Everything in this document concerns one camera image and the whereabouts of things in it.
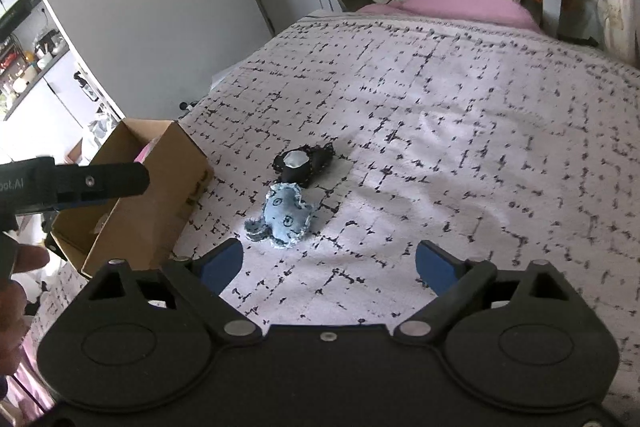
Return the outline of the person's left hand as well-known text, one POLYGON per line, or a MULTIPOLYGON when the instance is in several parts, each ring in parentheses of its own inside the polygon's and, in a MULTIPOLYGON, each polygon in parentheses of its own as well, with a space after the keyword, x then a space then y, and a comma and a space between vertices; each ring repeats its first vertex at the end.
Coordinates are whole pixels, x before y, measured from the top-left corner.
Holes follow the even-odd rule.
POLYGON ((12 280, 14 271, 26 273, 44 268, 50 260, 46 248, 26 245, 1 233, 1 399, 8 393, 6 377, 17 370, 27 333, 24 288, 12 280))

